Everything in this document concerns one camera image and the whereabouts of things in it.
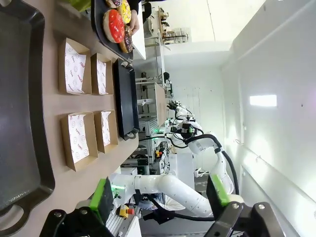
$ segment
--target donut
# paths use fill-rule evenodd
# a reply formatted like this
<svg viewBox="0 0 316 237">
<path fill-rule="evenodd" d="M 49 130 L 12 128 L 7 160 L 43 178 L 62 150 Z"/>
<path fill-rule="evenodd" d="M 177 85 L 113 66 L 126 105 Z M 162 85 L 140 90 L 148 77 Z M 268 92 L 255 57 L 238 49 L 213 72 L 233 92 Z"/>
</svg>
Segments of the donut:
<svg viewBox="0 0 316 237">
<path fill-rule="evenodd" d="M 123 0 L 122 5 L 118 7 L 118 12 L 122 16 L 124 24 L 128 24 L 131 19 L 131 11 L 127 0 Z"/>
<path fill-rule="evenodd" d="M 124 40 L 119 43 L 121 50 L 124 53 L 130 53 L 133 50 L 132 32 L 128 25 L 124 25 Z"/>
<path fill-rule="evenodd" d="M 108 10 L 103 16 L 103 30 L 109 41 L 121 43 L 124 39 L 124 23 L 118 11 Z"/>
<path fill-rule="evenodd" d="M 107 5 L 111 8 L 117 8 L 122 5 L 123 0 L 105 0 Z"/>
</svg>

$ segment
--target brown paper box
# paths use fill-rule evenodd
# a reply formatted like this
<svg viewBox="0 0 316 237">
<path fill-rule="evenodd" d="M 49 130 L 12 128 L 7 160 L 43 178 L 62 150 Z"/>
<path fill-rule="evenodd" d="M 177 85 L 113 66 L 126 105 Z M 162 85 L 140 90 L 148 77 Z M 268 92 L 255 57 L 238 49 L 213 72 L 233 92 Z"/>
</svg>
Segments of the brown paper box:
<svg viewBox="0 0 316 237">
<path fill-rule="evenodd" d="M 71 151 L 70 145 L 70 135 L 69 135 L 69 123 L 68 116 L 75 115 L 85 115 L 83 117 L 84 129 L 85 129 L 85 137 L 89 149 L 89 155 L 82 160 L 74 163 L 73 154 Z M 94 127 L 94 116 L 93 112 L 83 112 L 83 113 L 73 113 L 68 114 L 64 118 L 61 119 L 61 128 L 63 134 L 64 148 L 66 154 L 66 162 L 67 166 L 74 171 L 79 171 L 94 162 L 98 158 L 98 148 L 97 141 L 95 135 L 95 127 Z"/>
<path fill-rule="evenodd" d="M 69 93 L 74 95 L 83 95 L 83 93 L 76 93 L 76 92 L 68 92 L 66 89 L 66 79 L 65 79 L 65 48 L 66 43 L 70 44 L 70 46 L 78 53 L 86 55 L 85 60 L 85 67 L 82 79 L 82 91 L 84 94 L 91 95 L 92 94 L 92 87 L 91 87 L 91 62 L 90 62 L 90 50 L 83 46 L 82 44 L 66 38 L 63 43 L 59 46 L 58 52 L 58 87 L 59 91 L 63 93 Z"/>
<path fill-rule="evenodd" d="M 102 135 L 102 111 L 94 113 L 95 133 L 97 137 L 98 150 L 103 153 L 108 153 L 119 144 L 117 118 L 114 110 L 104 110 L 103 112 L 111 111 L 109 114 L 109 130 L 110 144 L 104 146 Z"/>
<path fill-rule="evenodd" d="M 106 92 L 108 94 L 100 94 L 98 87 L 98 73 L 97 73 L 97 60 L 106 63 Z M 113 72 L 112 72 L 112 62 L 100 53 L 96 53 L 91 57 L 91 79 L 92 79 L 92 92 L 98 95 L 113 95 Z"/>
</svg>

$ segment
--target large black tray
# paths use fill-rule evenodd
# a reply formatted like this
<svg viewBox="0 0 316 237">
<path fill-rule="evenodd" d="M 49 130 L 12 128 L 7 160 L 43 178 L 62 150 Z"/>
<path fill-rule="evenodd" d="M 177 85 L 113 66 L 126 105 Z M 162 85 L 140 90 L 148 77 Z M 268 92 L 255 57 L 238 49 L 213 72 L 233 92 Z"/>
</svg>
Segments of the large black tray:
<svg viewBox="0 0 316 237">
<path fill-rule="evenodd" d="M 113 43 L 108 40 L 103 31 L 103 16 L 111 8 L 108 7 L 105 0 L 91 0 L 91 25 L 92 29 L 97 35 L 99 41 L 109 50 L 131 62 L 133 60 L 133 51 L 130 53 L 123 53 L 118 43 Z"/>
<path fill-rule="evenodd" d="M 24 211 L 0 236 L 19 231 L 55 188 L 42 107 L 44 27 L 28 4 L 0 4 L 0 216 L 14 205 Z"/>
<path fill-rule="evenodd" d="M 124 140 L 134 139 L 139 131 L 135 71 L 122 66 L 118 59 L 113 64 L 115 100 L 118 115 L 118 133 Z"/>
</svg>

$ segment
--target brown tabletop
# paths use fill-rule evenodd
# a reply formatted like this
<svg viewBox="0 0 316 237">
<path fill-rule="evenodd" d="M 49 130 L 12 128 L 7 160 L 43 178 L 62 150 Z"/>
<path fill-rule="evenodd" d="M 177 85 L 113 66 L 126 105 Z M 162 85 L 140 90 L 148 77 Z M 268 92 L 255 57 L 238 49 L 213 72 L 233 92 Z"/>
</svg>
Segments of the brown tabletop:
<svg viewBox="0 0 316 237">
<path fill-rule="evenodd" d="M 99 153 L 99 159 L 80 172 L 66 166 L 59 118 L 74 112 L 93 112 L 115 109 L 113 96 L 62 95 L 58 92 L 58 45 L 66 37 L 90 48 L 91 55 L 98 52 L 115 61 L 117 56 L 102 46 L 92 31 L 90 21 L 69 11 L 55 0 L 25 0 L 41 11 L 45 17 L 43 46 L 43 107 L 50 159 L 56 180 L 53 194 L 31 212 L 26 225 L 15 236 L 39 236 L 48 213 L 53 209 L 72 212 L 76 204 L 94 192 L 100 178 L 115 171 L 138 146 L 135 140 L 123 141 L 109 154 Z M 16 215 L 7 223 L 14 222 Z"/>
</svg>

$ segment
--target human hand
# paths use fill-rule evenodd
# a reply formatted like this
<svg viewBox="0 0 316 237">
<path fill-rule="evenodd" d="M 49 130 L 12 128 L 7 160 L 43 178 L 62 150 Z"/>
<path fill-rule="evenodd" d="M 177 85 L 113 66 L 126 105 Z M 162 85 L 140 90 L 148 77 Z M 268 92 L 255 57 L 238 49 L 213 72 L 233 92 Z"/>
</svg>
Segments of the human hand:
<svg viewBox="0 0 316 237">
<path fill-rule="evenodd" d="M 138 16 L 137 16 L 137 11 L 135 10 L 131 11 L 131 20 L 129 22 L 129 28 L 132 32 L 132 35 L 135 34 L 139 30 Z"/>
</svg>

